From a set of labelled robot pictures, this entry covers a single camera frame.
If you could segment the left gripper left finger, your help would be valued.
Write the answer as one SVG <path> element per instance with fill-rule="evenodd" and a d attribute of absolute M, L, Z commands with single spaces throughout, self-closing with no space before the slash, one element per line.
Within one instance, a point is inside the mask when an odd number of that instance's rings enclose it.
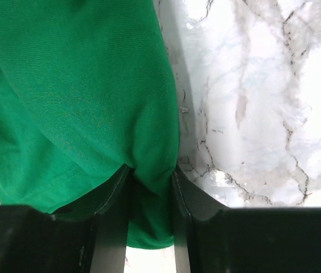
<path fill-rule="evenodd" d="M 118 198 L 122 200 L 121 192 L 132 172 L 127 165 L 121 166 L 106 182 L 52 214 L 61 220 L 82 221 L 107 211 Z"/>

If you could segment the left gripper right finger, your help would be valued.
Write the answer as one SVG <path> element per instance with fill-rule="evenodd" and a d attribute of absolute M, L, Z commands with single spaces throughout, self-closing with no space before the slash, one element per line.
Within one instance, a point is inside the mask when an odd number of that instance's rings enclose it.
<path fill-rule="evenodd" d="M 218 212 L 229 209 L 191 182 L 178 165 L 175 168 L 174 179 L 180 192 L 181 203 L 186 207 L 189 214 L 197 220 L 209 220 Z"/>

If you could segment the green t-shirt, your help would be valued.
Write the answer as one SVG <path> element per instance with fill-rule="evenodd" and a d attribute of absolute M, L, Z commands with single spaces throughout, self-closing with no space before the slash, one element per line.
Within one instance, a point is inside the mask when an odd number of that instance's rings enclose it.
<path fill-rule="evenodd" d="M 127 165 L 127 244 L 169 247 L 178 151 L 152 1 L 0 1 L 1 204 L 53 213 Z"/>

